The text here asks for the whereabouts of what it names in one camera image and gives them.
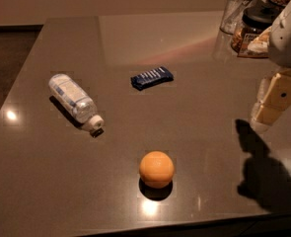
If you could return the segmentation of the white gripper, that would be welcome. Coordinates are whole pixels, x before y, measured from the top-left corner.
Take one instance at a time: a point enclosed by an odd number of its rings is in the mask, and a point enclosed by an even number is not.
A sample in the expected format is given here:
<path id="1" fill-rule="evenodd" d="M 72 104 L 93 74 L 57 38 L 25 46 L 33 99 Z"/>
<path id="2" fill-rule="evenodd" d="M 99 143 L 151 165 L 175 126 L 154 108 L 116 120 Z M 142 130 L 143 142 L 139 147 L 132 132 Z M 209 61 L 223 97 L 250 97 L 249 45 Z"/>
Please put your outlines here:
<path id="1" fill-rule="evenodd" d="M 268 57 L 279 66 L 291 68 L 291 1 L 271 26 Z M 291 70 L 278 70 L 260 82 L 251 128 L 257 133 L 266 132 L 290 106 Z"/>

